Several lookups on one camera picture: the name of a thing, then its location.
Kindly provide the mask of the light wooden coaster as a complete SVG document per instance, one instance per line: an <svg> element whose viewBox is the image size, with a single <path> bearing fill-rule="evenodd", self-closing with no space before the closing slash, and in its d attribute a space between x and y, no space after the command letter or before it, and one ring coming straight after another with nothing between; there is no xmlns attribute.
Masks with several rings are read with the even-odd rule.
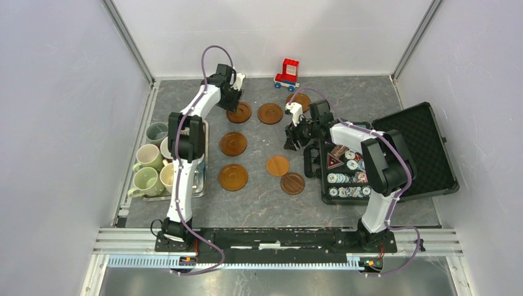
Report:
<svg viewBox="0 0 523 296"><path fill-rule="evenodd" d="M290 163L283 155L274 155L266 162L266 170L272 176L284 176L290 170Z"/></svg>

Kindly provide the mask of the cream ribbed mug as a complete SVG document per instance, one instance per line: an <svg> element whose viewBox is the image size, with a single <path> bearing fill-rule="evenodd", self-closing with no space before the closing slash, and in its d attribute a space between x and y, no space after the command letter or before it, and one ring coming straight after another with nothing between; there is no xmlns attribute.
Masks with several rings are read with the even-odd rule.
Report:
<svg viewBox="0 0 523 296"><path fill-rule="evenodd" d="M160 181L169 194L173 190L173 178L175 170L173 164L167 160L163 161L163 168L160 170Z"/></svg>

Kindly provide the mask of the red toy truck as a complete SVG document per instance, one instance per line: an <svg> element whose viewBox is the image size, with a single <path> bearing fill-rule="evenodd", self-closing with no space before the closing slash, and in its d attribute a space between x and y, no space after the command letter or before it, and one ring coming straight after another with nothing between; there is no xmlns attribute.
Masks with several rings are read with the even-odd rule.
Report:
<svg viewBox="0 0 523 296"><path fill-rule="evenodd" d="M298 60L284 59L282 72L274 77L274 87L277 89L287 88L288 91L294 92L300 86L297 82L299 64Z"/></svg>

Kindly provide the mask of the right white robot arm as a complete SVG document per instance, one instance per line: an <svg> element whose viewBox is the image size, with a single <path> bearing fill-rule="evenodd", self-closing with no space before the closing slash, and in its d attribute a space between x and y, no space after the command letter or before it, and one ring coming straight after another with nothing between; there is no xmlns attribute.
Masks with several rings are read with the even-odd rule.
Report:
<svg viewBox="0 0 523 296"><path fill-rule="evenodd" d="M292 122L286 127L284 148L298 150L311 140L330 141L353 149L363 157L369 202L358 221L356 244L371 252L389 231L390 217L400 196L417 177L417 168L401 132L374 131L343 120L334 119L325 100L310 104L311 118L303 114L302 105L288 102L285 113Z"/></svg>

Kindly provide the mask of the dark wooden coaster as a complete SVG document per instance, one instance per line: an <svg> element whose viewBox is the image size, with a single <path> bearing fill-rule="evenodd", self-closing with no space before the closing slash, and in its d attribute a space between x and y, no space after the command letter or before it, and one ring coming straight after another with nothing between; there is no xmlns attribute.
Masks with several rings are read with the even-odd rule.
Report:
<svg viewBox="0 0 523 296"><path fill-rule="evenodd" d="M281 178L280 186L286 194L297 195L304 190L305 180L302 175L290 172Z"/></svg>

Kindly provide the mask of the brown wooden coaster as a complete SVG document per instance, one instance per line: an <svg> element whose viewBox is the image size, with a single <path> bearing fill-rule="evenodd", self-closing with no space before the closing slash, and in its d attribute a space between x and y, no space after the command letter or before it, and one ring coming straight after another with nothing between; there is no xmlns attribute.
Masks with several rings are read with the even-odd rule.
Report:
<svg viewBox="0 0 523 296"><path fill-rule="evenodd" d="M220 140L220 149L227 156L235 157L247 148L247 139L242 133L226 133Z"/></svg>
<svg viewBox="0 0 523 296"><path fill-rule="evenodd" d="M244 123L250 119L252 109L248 103L240 102L235 112L227 111L226 117L231 123Z"/></svg>
<svg viewBox="0 0 523 296"><path fill-rule="evenodd" d="M294 93L293 94L290 94L288 95L287 99L286 99L286 104L285 104L285 107L287 105L287 103L289 103L293 97ZM309 105L311 104L311 99L309 98L309 96L307 96L306 94L300 92L298 93L295 97L294 97L294 100L292 101L293 103L298 103L302 106L302 113L306 113L308 110L309 110Z"/></svg>
<svg viewBox="0 0 523 296"><path fill-rule="evenodd" d="M247 170L240 164L229 164L224 166L218 180L223 189L227 191L238 191L248 182L249 176Z"/></svg>
<svg viewBox="0 0 523 296"><path fill-rule="evenodd" d="M279 123L283 118L283 114L282 108L272 102L261 105L257 111L258 119L266 125Z"/></svg>

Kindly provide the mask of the white bowl mug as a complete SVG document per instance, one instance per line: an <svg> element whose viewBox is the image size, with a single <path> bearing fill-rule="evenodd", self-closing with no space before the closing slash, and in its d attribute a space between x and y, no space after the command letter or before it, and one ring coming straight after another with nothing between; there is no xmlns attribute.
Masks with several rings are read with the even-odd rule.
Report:
<svg viewBox="0 0 523 296"><path fill-rule="evenodd" d="M165 137L162 142L160 143L160 152L163 156L164 159L167 159L167 160L173 160L173 156L168 148L168 138Z"/></svg>

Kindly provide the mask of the light green mug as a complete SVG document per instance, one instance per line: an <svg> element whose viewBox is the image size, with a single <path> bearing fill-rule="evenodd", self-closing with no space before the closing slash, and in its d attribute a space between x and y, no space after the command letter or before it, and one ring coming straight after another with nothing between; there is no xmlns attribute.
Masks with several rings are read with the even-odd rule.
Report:
<svg viewBox="0 0 523 296"><path fill-rule="evenodd" d="M138 172L140 168L153 168L160 172L163 168L163 155L155 144L145 144L136 152L136 161L133 171Z"/></svg>

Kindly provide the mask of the grey-green mug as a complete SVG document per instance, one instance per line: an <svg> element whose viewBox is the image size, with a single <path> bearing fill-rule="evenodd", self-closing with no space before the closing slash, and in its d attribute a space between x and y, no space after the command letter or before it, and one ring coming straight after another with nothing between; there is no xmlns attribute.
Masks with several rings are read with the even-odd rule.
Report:
<svg viewBox="0 0 523 296"><path fill-rule="evenodd" d="M159 146L167 137L168 124L165 122L151 123L146 129L146 142Z"/></svg>

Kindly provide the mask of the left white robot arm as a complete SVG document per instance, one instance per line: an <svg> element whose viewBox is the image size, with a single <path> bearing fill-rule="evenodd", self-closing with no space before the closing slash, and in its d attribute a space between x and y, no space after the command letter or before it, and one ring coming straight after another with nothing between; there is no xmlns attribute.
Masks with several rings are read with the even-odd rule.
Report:
<svg viewBox="0 0 523 296"><path fill-rule="evenodd" d="M204 76L200 88L188 105L168 117L168 148L173 157L173 189L167 217L160 237L179 251L189 250L194 235L189 230L192 220L192 187L198 164L205 156L204 119L215 106L235 112L243 95L246 75L230 65L218 64L216 72Z"/></svg>

